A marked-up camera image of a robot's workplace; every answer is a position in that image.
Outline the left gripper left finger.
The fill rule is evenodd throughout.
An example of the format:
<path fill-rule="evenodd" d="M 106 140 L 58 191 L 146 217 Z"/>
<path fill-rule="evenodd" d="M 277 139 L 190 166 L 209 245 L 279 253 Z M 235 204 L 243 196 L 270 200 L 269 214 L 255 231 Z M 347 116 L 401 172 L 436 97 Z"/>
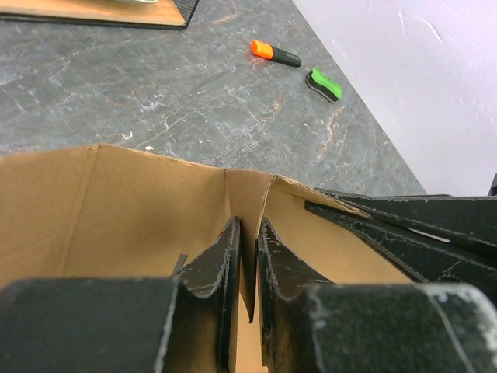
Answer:
<path fill-rule="evenodd" d="M 3 372 L 232 372 L 241 227 L 169 277 L 29 278 L 1 291 Z"/>

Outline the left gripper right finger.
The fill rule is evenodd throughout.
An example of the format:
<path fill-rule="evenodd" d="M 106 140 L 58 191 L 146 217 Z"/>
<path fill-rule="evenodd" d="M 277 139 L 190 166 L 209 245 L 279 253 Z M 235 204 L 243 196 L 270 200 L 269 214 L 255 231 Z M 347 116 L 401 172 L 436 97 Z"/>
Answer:
<path fill-rule="evenodd" d="M 335 284 L 264 220 L 262 362 L 271 372 L 494 372 L 496 308 L 469 284 Z"/>

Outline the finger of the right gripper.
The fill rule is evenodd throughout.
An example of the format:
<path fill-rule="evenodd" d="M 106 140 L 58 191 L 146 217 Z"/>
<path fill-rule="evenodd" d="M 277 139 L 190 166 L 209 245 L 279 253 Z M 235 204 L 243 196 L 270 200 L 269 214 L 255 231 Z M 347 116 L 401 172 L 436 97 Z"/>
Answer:
<path fill-rule="evenodd" d="M 496 282 L 495 264 L 466 254 L 448 243 L 310 201 L 304 208 L 351 231 L 414 281 Z"/>
<path fill-rule="evenodd" d="M 496 197 L 368 197 L 324 189 L 319 192 L 360 209 L 374 220 L 415 229 L 485 258 L 496 258 Z"/>

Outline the brown cardboard box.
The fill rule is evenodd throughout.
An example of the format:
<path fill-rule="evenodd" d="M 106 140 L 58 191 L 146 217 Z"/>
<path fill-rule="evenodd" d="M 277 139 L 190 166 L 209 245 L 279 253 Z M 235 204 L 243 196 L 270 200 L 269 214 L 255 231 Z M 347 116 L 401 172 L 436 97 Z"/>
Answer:
<path fill-rule="evenodd" d="M 236 369 L 261 372 L 255 241 L 267 218 L 282 241 L 338 284 L 406 275 L 354 234 L 304 209 L 350 206 L 285 176 L 221 169 L 113 145 L 1 159 L 1 282 L 24 277 L 159 277 L 242 221 Z"/>

